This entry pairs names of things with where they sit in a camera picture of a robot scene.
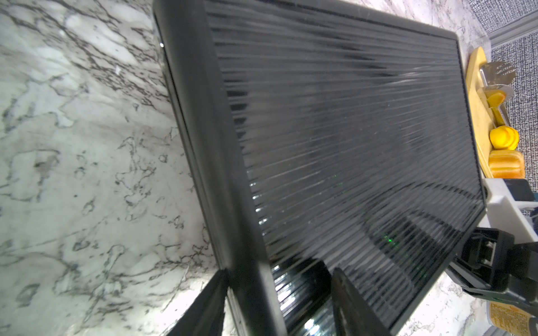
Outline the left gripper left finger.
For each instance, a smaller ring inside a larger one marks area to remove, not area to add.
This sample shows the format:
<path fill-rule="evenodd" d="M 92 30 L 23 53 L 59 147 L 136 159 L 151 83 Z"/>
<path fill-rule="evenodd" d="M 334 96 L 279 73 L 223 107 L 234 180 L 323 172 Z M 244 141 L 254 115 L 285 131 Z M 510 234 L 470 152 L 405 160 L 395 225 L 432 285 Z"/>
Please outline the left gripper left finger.
<path fill-rule="evenodd" d="M 166 335 L 222 335 L 227 292 L 228 274 L 219 270 Z"/>

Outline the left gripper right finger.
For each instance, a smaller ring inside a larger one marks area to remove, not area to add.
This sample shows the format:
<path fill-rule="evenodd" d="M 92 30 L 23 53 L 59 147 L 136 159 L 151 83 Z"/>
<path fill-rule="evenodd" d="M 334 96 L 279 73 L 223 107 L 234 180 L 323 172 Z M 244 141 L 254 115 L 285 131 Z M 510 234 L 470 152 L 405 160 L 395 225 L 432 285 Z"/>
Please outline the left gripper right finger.
<path fill-rule="evenodd" d="M 333 271 L 331 296 L 337 335 L 391 335 L 340 268 Z"/>

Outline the black poker set case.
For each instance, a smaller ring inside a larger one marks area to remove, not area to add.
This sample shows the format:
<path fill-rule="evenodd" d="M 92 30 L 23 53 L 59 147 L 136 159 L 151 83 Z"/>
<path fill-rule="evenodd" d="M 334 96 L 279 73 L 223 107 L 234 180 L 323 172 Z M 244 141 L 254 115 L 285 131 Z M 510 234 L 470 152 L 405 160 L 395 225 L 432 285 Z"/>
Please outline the black poker set case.
<path fill-rule="evenodd" d="M 155 1 L 240 335 L 397 334 L 486 212 L 454 32 L 345 1 Z"/>

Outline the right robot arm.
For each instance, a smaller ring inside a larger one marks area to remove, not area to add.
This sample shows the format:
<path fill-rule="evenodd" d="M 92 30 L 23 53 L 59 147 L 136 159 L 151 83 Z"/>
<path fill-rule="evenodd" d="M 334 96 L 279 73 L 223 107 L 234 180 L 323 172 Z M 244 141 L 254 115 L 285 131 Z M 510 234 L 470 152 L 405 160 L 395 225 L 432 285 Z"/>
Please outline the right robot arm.
<path fill-rule="evenodd" d="M 537 243 L 517 244 L 512 234 L 477 228 L 446 269 L 462 290 L 537 316 Z"/>

